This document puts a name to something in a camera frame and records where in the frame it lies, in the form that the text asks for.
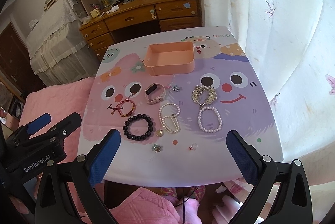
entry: pearl bracelet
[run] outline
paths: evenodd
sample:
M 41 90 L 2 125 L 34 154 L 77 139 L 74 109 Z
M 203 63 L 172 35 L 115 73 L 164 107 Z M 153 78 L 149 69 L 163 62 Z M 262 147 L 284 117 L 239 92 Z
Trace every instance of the pearl bracelet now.
M 202 124 L 201 124 L 201 115 L 202 115 L 202 112 L 205 111 L 205 110 L 213 110 L 218 118 L 218 121 L 219 121 L 219 127 L 217 127 L 215 130 L 207 130 L 205 129 Z M 200 130 L 206 132 L 206 133 L 215 133 L 215 132 L 218 132 L 219 130 L 221 130 L 221 127 L 222 127 L 222 120 L 221 120 L 221 116 L 219 114 L 219 111 L 214 108 L 214 107 L 202 107 L 199 111 L 199 115 L 198 115 L 198 124 L 199 124 L 199 128 Z
M 178 109 L 178 112 L 177 112 L 177 114 L 172 114 L 171 116 L 164 116 L 164 117 L 162 117 L 162 116 L 161 116 L 161 115 L 162 115 L 162 110 L 163 110 L 163 108 L 164 108 L 165 106 L 168 106 L 168 105 L 176 106 L 177 109 Z M 169 133 L 173 133 L 173 134 L 175 134 L 175 133 L 177 133 L 177 132 L 180 131 L 179 123 L 178 123 L 178 120 L 177 120 L 177 116 L 178 116 L 179 114 L 180 114 L 180 108 L 179 108 L 179 106 L 178 106 L 177 104 L 174 104 L 174 103 L 165 103 L 162 107 L 160 107 L 160 111 L 159 111 L 159 113 L 158 113 L 158 117 L 159 117 L 159 119 L 160 119 L 160 123 L 161 123 L 161 125 L 163 126 L 164 130 L 166 130 L 166 131 L 169 132 Z M 175 131 L 172 130 L 172 129 L 170 129 L 170 128 L 168 127 L 168 125 L 165 123 L 165 119 L 166 119 L 166 118 L 170 118 L 170 119 L 171 119 L 172 124 L 173 124 L 173 126 L 175 127 Z

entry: white curtain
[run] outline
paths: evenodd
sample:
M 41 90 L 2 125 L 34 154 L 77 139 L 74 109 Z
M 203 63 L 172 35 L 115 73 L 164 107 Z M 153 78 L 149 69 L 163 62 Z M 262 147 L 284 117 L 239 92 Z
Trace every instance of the white curtain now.
M 284 162 L 303 162 L 318 223 L 335 201 L 335 0 L 202 5 L 205 25 L 227 26 L 245 50 L 270 102 Z M 252 188 L 241 181 L 226 185 L 242 202 Z

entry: pink bedspread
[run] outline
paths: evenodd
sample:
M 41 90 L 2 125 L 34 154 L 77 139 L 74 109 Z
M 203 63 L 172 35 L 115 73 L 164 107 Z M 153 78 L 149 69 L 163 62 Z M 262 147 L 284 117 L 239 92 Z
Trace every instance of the pink bedspread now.
M 38 92 L 28 95 L 24 106 L 20 125 L 25 125 L 44 113 L 51 115 L 51 123 L 37 132 L 36 135 L 45 133 L 51 126 L 55 125 L 69 114 L 76 112 L 81 117 L 84 115 L 88 96 L 93 85 L 94 77 L 86 78 L 77 82 L 55 85 L 44 88 Z M 63 162 L 73 161 L 78 152 L 80 128 L 76 129 L 65 139 L 64 150 L 67 155 Z M 74 185 L 69 183 L 70 191 L 77 209 L 84 212 Z M 103 197 L 103 183 L 96 185 L 96 190 Z
M 198 201 L 192 198 L 185 203 L 185 224 L 201 224 L 198 207 Z M 138 188 L 110 212 L 119 224 L 181 224 L 183 221 L 182 206 L 175 208 L 170 201 L 146 188 Z M 81 220 L 91 224 L 88 217 Z

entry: table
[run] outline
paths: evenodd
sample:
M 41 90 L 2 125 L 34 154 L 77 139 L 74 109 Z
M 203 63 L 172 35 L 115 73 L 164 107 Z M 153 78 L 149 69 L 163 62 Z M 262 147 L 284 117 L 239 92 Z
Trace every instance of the table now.
M 143 66 L 148 45 L 181 40 L 194 44 L 195 70 L 185 75 L 151 77 Z M 144 90 L 153 82 L 164 86 L 172 82 L 181 89 L 178 92 L 168 89 L 165 101 L 148 105 Z M 219 132 L 205 133 L 198 128 L 199 105 L 192 101 L 191 93 L 195 85 L 200 84 L 211 85 L 217 91 L 218 99 L 212 106 L 222 117 L 223 126 Z M 167 102 L 180 106 L 181 131 L 177 134 L 165 132 L 162 137 L 153 134 L 142 142 L 127 139 L 122 129 L 126 119 L 117 112 L 111 115 L 108 107 L 115 107 L 135 90 L 138 91 L 132 98 L 137 105 L 135 114 L 152 117 L 153 133 L 162 129 L 158 111 Z M 172 111 L 164 109 L 163 115 L 171 115 Z M 211 111 L 205 111 L 202 119 L 204 127 L 217 128 L 217 118 Z M 114 182 L 147 187 L 187 187 L 242 177 L 225 144 L 227 132 L 233 129 L 261 155 L 270 155 L 275 161 L 283 160 L 265 93 L 251 64 L 226 27 L 168 31 L 110 46 L 88 99 L 78 154 L 87 154 L 111 128 L 119 130 L 122 138 L 105 175 L 106 180 Z M 142 135 L 146 128 L 146 122 L 141 120 L 134 122 L 130 131 Z M 153 152 L 154 144 L 161 145 L 162 151 Z M 192 144 L 197 144 L 198 148 L 190 150 Z

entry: wooden desk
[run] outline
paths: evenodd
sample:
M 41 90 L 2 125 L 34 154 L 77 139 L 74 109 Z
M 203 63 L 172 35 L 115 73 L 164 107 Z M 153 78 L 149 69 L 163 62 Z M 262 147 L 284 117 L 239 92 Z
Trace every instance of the wooden desk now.
M 161 31 L 202 26 L 199 0 L 135 0 L 119 7 L 79 29 L 100 60 L 115 43 L 113 32 L 120 28 L 149 21 L 159 21 Z

